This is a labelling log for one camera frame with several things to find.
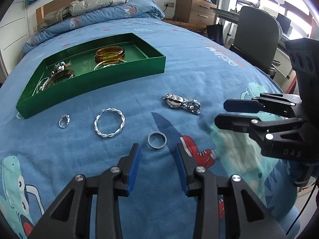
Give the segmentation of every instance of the power cord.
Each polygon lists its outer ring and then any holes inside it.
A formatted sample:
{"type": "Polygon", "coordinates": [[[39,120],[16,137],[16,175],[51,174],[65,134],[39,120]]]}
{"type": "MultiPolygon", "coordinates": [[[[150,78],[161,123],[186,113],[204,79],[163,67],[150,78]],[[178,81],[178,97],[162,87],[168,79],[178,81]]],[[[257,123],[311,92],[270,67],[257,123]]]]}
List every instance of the power cord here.
{"type": "Polygon", "coordinates": [[[295,219],[295,221],[292,223],[292,225],[290,226],[290,228],[289,228],[288,231],[286,232],[286,235],[288,235],[288,233],[290,232],[290,230],[291,230],[292,227],[294,226],[295,222],[297,222],[298,218],[301,216],[301,214],[302,214],[303,211],[305,210],[305,208],[306,208],[308,202],[309,202],[310,199],[311,199],[312,194],[314,194],[314,191],[315,191],[315,189],[316,189],[316,187],[317,187],[318,181],[319,181],[319,176],[318,176],[318,178],[317,178],[317,180],[316,180],[316,182],[315,182],[315,186],[312,188],[312,191],[311,191],[311,193],[310,193],[310,195],[309,195],[309,197],[308,197],[306,203],[304,204],[302,210],[300,211],[300,213],[299,213],[299,215],[297,216],[297,218],[295,219]]]}

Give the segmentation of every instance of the electrical outlet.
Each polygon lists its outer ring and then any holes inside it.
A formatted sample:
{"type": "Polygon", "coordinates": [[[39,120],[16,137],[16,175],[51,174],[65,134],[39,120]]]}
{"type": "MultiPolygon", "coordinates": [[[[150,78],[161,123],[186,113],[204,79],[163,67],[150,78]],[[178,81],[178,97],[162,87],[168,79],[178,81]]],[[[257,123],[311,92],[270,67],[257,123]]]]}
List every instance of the electrical outlet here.
{"type": "Polygon", "coordinates": [[[164,6],[165,7],[166,7],[167,4],[168,4],[168,7],[174,8],[174,6],[175,6],[175,3],[173,3],[173,2],[164,2],[164,6]]]}

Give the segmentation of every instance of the drawer handle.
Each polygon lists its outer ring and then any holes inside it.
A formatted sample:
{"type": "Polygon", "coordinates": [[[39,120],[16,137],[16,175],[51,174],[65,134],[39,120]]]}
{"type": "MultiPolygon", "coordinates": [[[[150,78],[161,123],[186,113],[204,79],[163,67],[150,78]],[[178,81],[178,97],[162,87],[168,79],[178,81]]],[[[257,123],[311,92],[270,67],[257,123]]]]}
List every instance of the drawer handle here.
{"type": "Polygon", "coordinates": [[[209,7],[204,6],[204,5],[200,5],[200,7],[204,7],[204,8],[206,8],[206,9],[210,9],[209,7]]]}

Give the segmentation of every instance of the chair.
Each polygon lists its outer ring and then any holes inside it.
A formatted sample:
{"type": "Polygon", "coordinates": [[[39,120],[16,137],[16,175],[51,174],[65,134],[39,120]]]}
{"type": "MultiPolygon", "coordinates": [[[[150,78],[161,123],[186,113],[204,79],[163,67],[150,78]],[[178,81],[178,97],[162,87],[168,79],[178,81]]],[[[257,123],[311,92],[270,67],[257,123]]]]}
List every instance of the chair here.
{"type": "Polygon", "coordinates": [[[276,74],[273,60],[281,36],[280,24],[270,14],[243,6],[230,50],[273,79],[276,74]]]}

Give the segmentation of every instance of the green box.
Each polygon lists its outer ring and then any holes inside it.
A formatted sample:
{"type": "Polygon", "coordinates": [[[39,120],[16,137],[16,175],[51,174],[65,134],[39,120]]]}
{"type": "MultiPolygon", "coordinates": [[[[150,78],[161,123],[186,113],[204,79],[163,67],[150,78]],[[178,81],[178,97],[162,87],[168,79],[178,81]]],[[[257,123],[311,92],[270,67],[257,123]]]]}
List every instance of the green box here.
{"type": "Polygon", "coordinates": [[[166,57],[162,53],[133,33],[88,41],[45,58],[25,86],[16,109],[22,117],[28,118],[62,101],[101,87],[164,73],[165,61],[166,57]],[[93,71],[97,64],[95,52],[111,45],[124,48],[123,60],[127,63],[93,71]],[[50,77],[54,65],[61,61],[71,61],[70,69],[75,72],[75,77],[35,93],[37,84],[43,78],[50,77]]]}

